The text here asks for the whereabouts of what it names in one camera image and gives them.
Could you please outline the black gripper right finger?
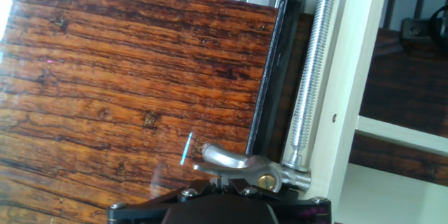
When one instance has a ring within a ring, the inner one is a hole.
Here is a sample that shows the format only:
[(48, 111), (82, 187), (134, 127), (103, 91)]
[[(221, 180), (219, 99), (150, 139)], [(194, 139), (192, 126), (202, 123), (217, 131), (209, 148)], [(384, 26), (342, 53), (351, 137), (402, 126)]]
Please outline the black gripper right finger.
[(243, 178), (218, 180), (225, 197), (220, 209), (243, 223), (330, 223), (332, 203), (325, 197), (298, 199), (294, 191), (273, 192)]

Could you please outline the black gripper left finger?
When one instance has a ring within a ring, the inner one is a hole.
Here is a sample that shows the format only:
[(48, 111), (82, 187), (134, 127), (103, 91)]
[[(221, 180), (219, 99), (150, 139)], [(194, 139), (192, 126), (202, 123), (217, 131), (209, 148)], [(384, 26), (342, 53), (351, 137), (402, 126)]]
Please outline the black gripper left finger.
[(218, 193), (215, 183), (209, 180), (196, 179), (187, 187), (173, 190), (165, 195), (139, 204), (116, 202), (106, 209), (107, 224), (131, 224), (161, 222), (172, 207), (189, 200)]

